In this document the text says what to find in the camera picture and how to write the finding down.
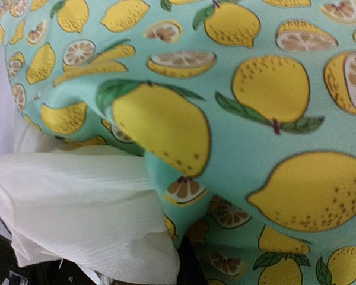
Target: lemon slice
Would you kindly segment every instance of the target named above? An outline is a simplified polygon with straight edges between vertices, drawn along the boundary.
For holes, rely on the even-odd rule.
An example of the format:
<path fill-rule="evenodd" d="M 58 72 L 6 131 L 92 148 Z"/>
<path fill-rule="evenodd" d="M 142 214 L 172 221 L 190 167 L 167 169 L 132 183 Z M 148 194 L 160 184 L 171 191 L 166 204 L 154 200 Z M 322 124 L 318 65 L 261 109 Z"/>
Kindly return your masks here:
<path fill-rule="evenodd" d="M 24 109 L 26 103 L 24 87 L 21 84 L 15 84 L 12 87 L 12 94 L 17 108 L 21 112 Z"/>
<path fill-rule="evenodd" d="M 182 26 L 176 21 L 162 21 L 149 27 L 144 36 L 151 40 L 176 43 L 182 36 Z"/>
<path fill-rule="evenodd" d="M 223 274 L 240 278 L 247 269 L 247 264 L 237 258 L 229 258 L 219 252 L 210 252 L 207 255 L 208 262 Z"/>
<path fill-rule="evenodd" d="M 165 199 L 176 206 L 186 206 L 197 202 L 208 193 L 206 187 L 187 176 L 181 176 L 170 184 L 165 192 Z"/>
<path fill-rule="evenodd" d="M 26 36 L 26 41 L 31 45 L 38 45 L 47 33 L 47 20 L 43 20 Z"/>
<path fill-rule="evenodd" d="M 222 200 L 221 204 L 212 213 L 218 224 L 225 229 L 234 229 L 247 223 L 251 215 L 236 207 L 227 200 Z"/>
<path fill-rule="evenodd" d="M 325 3 L 320 10 L 327 17 L 342 24 L 356 23 L 356 1 L 343 0 L 334 3 Z"/>
<path fill-rule="evenodd" d="M 209 70 L 216 62 L 213 52 L 185 50 L 176 53 L 152 55 L 147 66 L 150 70 L 173 78 L 190 78 Z"/>

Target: green leaf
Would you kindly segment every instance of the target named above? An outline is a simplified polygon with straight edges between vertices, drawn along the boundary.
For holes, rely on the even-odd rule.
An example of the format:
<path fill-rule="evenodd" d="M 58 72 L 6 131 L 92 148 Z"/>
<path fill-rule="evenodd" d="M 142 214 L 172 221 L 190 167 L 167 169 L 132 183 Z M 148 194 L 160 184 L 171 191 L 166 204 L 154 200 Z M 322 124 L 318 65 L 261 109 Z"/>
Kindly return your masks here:
<path fill-rule="evenodd" d="M 103 113 L 114 100 L 135 90 L 144 82 L 128 79 L 112 79 L 102 83 L 96 92 L 96 105 Z"/>
<path fill-rule="evenodd" d="M 323 258 L 319 258 L 316 263 L 316 278 L 321 285 L 332 285 L 332 275 L 327 265 L 324 263 Z"/>
<path fill-rule="evenodd" d="M 171 3 L 169 0 L 160 0 L 160 5 L 163 10 L 171 12 Z"/>
<path fill-rule="evenodd" d="M 55 15 L 56 13 L 59 12 L 59 10 L 61 10 L 61 9 L 65 6 L 66 1 L 67 1 L 67 0 L 61 0 L 61 1 L 57 2 L 57 3 L 53 6 L 52 11 L 50 12 L 50 18 L 51 18 L 51 19 L 54 17 L 54 15 Z"/>
<path fill-rule="evenodd" d="M 107 52 L 108 50 L 111 50 L 111 49 L 114 49 L 116 46 L 119 46 L 119 45 L 123 45 L 124 43 L 127 43 L 127 42 L 130 42 L 131 40 L 129 39 L 123 39 L 123 40 L 119 40 L 117 42 L 114 42 L 112 43 L 111 45 L 109 45 L 108 47 L 106 47 L 104 50 L 102 50 L 100 53 L 105 53 Z"/>
<path fill-rule="evenodd" d="M 302 117 L 293 123 L 282 123 L 279 128 L 285 132 L 306 134 L 316 131 L 324 122 L 325 117 Z"/>
<path fill-rule="evenodd" d="M 260 267 L 272 266 L 274 264 L 279 263 L 279 261 L 284 257 L 284 254 L 277 254 L 275 252 L 266 252 L 261 255 L 255 262 L 255 266 L 253 266 L 253 270 L 256 270 Z"/>
<path fill-rule="evenodd" d="M 258 122 L 265 125 L 271 125 L 269 120 L 265 119 L 260 113 L 251 109 L 250 107 L 240 104 L 234 100 L 228 99 L 219 92 L 215 93 L 215 98 L 218 104 L 226 111 L 233 113 L 245 119 Z"/>
<path fill-rule="evenodd" d="M 299 266 L 311 266 L 309 259 L 304 254 L 289 254 L 289 258 L 294 260 Z"/>
<path fill-rule="evenodd" d="M 197 12 L 194 16 L 194 20 L 192 21 L 192 27 L 194 28 L 194 30 L 197 30 L 199 26 L 203 24 L 204 21 L 214 13 L 214 11 L 215 8 L 213 5 L 211 5 Z"/>

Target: lemon pattern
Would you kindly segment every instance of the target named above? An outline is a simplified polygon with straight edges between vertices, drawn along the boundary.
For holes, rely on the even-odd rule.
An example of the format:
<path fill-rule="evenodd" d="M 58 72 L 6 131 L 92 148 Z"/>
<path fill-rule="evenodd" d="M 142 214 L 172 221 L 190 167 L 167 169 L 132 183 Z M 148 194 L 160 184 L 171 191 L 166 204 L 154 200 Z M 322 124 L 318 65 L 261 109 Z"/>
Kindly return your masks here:
<path fill-rule="evenodd" d="M 32 127 L 145 156 L 210 285 L 356 285 L 356 0 L 0 0 L 0 41 Z"/>

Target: lemon print fabric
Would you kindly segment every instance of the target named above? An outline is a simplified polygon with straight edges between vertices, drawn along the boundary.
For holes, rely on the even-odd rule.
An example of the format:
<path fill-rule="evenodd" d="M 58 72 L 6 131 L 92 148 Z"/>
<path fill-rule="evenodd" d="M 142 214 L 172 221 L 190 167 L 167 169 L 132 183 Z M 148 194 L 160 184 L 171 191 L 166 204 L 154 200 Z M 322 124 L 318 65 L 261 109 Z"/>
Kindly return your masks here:
<path fill-rule="evenodd" d="M 283 23 L 277 31 L 276 42 L 286 52 L 314 52 L 338 47 L 338 41 L 329 33 L 301 20 Z"/>
<path fill-rule="evenodd" d="M 313 132 L 324 121 L 323 116 L 304 116 L 310 100 L 309 78 L 293 58 L 266 55 L 242 62 L 234 73 L 232 91 L 236 101 L 216 92 L 220 107 L 270 126 L 276 134 Z"/>
<path fill-rule="evenodd" d="M 247 8 L 232 2 L 217 2 L 195 15 L 192 26 L 199 30 L 204 24 L 207 35 L 223 46 L 244 46 L 251 49 L 260 32 L 257 16 Z"/>
<path fill-rule="evenodd" d="M 61 0 L 53 6 L 51 19 L 55 14 L 62 30 L 81 34 L 88 21 L 88 5 L 85 0 Z"/>
<path fill-rule="evenodd" d="M 328 259 L 322 257 L 316 264 L 316 277 L 321 285 L 356 284 L 356 246 L 337 249 Z"/>
<path fill-rule="evenodd" d="M 100 22 L 114 33 L 127 31 L 141 21 L 149 8 L 143 0 L 121 0 L 107 9 Z"/>
<path fill-rule="evenodd" d="M 277 165 L 247 200 L 282 227 L 334 229 L 356 216 L 356 158 L 332 151 L 297 154 Z"/>
<path fill-rule="evenodd" d="M 340 109 L 356 115 L 356 52 L 334 56 L 324 69 L 329 94 Z"/>
<path fill-rule="evenodd" d="M 204 101 L 175 85 L 115 79 L 101 84 L 96 104 L 103 113 L 111 107 L 116 124 L 140 146 L 195 177 L 207 166 L 211 131 L 203 111 L 188 99 Z"/>

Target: dark object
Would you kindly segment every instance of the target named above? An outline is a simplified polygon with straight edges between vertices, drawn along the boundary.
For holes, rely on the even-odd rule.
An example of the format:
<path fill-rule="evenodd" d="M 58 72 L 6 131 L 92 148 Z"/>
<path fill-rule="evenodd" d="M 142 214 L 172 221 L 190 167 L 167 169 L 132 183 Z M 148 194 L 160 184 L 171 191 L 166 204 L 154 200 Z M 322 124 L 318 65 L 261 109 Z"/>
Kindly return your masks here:
<path fill-rule="evenodd" d="M 208 285 L 201 265 L 196 257 L 194 247 L 190 240 L 183 238 L 178 249 L 180 258 L 180 271 L 178 273 L 177 285 Z"/>

